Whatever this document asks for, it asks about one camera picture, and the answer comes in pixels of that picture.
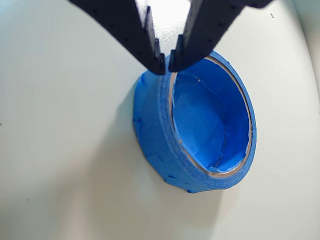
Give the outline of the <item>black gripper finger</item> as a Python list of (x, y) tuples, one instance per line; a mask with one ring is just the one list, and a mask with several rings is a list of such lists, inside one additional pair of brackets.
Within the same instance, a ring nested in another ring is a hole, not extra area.
[(165, 55), (155, 37), (146, 0), (72, 0), (104, 27), (142, 65), (156, 75), (166, 73)]
[(261, 9), (269, 0), (192, 0), (183, 34), (171, 51), (168, 70), (182, 71), (208, 56), (244, 7)]

